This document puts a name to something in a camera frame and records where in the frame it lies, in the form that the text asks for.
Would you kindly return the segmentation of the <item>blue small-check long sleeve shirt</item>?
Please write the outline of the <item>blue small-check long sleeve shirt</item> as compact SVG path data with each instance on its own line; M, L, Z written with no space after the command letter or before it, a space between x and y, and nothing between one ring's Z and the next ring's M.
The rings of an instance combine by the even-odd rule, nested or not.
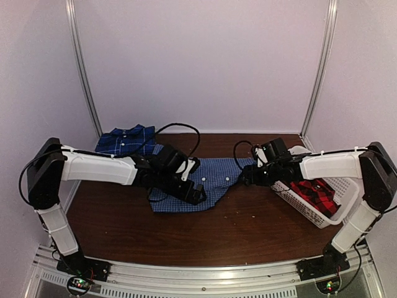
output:
M201 158L198 169L189 175L196 186L201 184L207 196L198 205L192 205L172 197L159 189L149 195L151 209L155 213L191 213L211 209L238 182L240 167L253 165L252 158Z

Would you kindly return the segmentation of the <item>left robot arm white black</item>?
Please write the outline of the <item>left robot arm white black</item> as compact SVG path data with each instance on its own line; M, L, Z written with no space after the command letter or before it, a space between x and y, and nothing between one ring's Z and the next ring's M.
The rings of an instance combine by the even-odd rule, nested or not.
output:
M20 196L44 223L66 267L82 276L89 270L89 262L61 207L61 182L99 181L159 189L182 202L198 205L207 195L189 175L199 166L197 158L170 145L155 155L107 155L64 146L58 138L49 138L21 171L20 177L27 179L27 193Z

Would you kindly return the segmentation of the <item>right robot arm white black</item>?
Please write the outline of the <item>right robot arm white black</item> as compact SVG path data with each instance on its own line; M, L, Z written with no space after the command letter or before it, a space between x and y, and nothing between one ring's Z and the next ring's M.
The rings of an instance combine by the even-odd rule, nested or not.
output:
M347 223L323 249L318 269L331 274L372 227L391 211L396 194L396 166L383 145L314 153L302 146L287 148L281 138L252 149L254 163L244 166L239 180L245 185L272 187L277 182L297 183L315 179L359 179L362 186L351 195ZM353 207L358 195L362 198Z

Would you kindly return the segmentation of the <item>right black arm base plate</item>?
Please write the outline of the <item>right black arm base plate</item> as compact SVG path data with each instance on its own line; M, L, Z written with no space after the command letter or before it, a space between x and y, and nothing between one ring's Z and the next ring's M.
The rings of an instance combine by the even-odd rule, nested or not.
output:
M350 264L347 260L327 263L323 256L301 260L297 263L297 271L301 281L335 275L349 268Z

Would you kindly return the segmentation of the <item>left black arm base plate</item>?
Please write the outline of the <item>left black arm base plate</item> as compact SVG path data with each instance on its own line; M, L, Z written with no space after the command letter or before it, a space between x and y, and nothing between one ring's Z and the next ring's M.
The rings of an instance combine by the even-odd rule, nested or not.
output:
M63 258L59 260L56 269L84 279L106 282L110 271L110 263L86 257L81 259Z

